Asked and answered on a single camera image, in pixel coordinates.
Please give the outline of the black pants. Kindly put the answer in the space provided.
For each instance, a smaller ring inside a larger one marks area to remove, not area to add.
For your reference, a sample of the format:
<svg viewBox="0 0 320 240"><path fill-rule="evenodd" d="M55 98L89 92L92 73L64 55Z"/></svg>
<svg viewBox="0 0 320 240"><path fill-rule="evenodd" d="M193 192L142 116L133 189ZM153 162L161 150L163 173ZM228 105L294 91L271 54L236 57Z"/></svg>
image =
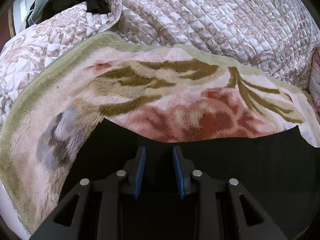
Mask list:
<svg viewBox="0 0 320 240"><path fill-rule="evenodd" d="M119 207L120 239L198 239L198 197L181 198L172 143L158 142L104 120L80 148L63 198L83 178L102 180L146 149L142 188ZM319 239L319 149L297 127L254 139L180 143L183 156L214 179L237 179L288 239Z"/></svg>

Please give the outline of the floral fleece blanket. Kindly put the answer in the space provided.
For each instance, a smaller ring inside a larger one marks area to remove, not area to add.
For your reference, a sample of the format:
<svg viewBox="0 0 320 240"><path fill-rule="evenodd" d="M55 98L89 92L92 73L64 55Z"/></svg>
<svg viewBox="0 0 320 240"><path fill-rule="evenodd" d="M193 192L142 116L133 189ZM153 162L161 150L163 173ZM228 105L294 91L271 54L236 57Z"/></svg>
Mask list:
<svg viewBox="0 0 320 240"><path fill-rule="evenodd" d="M29 232L57 206L77 153L104 120L161 142L298 126L319 146L319 116L300 88L230 57L100 33L44 68L2 113L1 181Z"/></svg>

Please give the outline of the pink floral rolled comforter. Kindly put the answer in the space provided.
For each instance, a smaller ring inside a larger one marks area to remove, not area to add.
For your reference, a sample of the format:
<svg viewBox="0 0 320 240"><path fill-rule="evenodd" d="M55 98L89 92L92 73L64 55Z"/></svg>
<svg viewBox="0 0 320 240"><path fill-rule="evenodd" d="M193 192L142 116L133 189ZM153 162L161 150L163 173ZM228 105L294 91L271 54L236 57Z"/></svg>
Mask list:
<svg viewBox="0 0 320 240"><path fill-rule="evenodd" d="M312 55L309 90L314 104L319 102L319 46Z"/></svg>

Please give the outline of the quilted floral bedspread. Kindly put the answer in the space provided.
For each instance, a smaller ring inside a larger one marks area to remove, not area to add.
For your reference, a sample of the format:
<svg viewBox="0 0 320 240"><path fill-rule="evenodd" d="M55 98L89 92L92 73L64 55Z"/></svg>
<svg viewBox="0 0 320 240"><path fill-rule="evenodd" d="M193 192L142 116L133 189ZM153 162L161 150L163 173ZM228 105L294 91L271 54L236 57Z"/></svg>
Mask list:
<svg viewBox="0 0 320 240"><path fill-rule="evenodd" d="M25 27L1 51L1 121L27 85L64 52L114 31L127 42L184 44L231 57L275 79L308 89L319 27L301 0L105 0L107 14L87 3Z"/></svg>

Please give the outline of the dark wooden headboard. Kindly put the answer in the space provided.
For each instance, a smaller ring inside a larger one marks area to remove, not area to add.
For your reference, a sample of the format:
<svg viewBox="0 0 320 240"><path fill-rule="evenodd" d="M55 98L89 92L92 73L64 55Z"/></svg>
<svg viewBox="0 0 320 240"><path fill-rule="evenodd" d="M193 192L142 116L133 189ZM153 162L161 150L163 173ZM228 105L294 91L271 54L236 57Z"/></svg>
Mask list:
<svg viewBox="0 0 320 240"><path fill-rule="evenodd" d="M15 25L14 25L14 11L13 6L8 9L8 25L10 37L13 38L16 35Z"/></svg>

